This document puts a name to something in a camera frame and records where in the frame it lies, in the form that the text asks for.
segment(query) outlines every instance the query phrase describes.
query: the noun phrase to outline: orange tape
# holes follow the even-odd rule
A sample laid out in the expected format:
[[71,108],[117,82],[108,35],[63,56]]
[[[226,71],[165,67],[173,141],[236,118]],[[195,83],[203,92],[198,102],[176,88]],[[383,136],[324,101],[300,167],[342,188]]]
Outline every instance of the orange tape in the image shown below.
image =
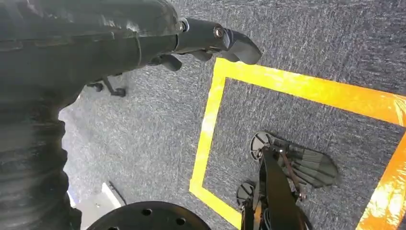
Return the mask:
[[[406,127],[404,96],[218,58],[202,123],[190,192],[238,229],[241,214],[203,188],[226,77]],[[397,229],[406,211],[405,195],[406,135],[378,183],[357,230]]]
[[376,187],[356,230],[395,230],[406,212],[406,135]]

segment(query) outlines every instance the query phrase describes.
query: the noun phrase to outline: screw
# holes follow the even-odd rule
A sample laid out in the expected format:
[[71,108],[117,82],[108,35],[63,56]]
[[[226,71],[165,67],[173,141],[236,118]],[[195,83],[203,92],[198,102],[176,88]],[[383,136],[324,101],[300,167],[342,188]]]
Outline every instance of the screw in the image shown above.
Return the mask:
[[216,26],[216,27],[214,28],[214,36],[215,36],[216,38],[222,38],[222,37],[224,36],[223,28],[220,27],[220,26]]
[[185,30],[185,26],[183,22],[178,22],[178,29],[184,31]]

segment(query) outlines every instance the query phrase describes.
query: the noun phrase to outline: black wheel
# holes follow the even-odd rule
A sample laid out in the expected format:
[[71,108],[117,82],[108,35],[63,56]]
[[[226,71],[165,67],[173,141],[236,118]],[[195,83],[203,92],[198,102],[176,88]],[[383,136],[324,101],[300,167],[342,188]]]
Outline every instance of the black wheel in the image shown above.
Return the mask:
[[123,88],[117,88],[115,89],[115,92],[112,93],[112,96],[119,96],[119,97],[125,97],[126,92],[125,89]]
[[94,84],[94,88],[96,89],[96,92],[101,92],[103,90],[103,84],[96,83]]
[[115,89],[115,90],[117,91],[118,96],[120,96],[120,97],[125,97],[125,95],[126,95],[125,89],[123,89],[123,88],[117,88],[117,89]]
[[254,185],[251,181],[244,182],[237,189],[237,204],[242,208],[244,202],[254,197]]
[[262,157],[261,149],[266,143],[270,142],[270,134],[264,131],[260,131],[254,135],[249,145],[249,152],[251,157],[258,161]]

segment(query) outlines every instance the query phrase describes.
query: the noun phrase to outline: round black disc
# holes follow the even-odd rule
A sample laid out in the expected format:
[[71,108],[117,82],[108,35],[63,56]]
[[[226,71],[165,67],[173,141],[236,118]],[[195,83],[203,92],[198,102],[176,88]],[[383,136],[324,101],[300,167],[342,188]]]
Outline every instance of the round black disc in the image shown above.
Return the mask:
[[254,185],[251,182],[244,182],[237,189],[237,204],[241,208],[244,201],[254,196]]
[[193,212],[175,204],[146,201],[107,213],[88,230],[210,230]]
[[261,158],[261,149],[266,143],[270,142],[269,133],[260,131],[254,135],[249,145],[249,152],[254,160],[259,160]]

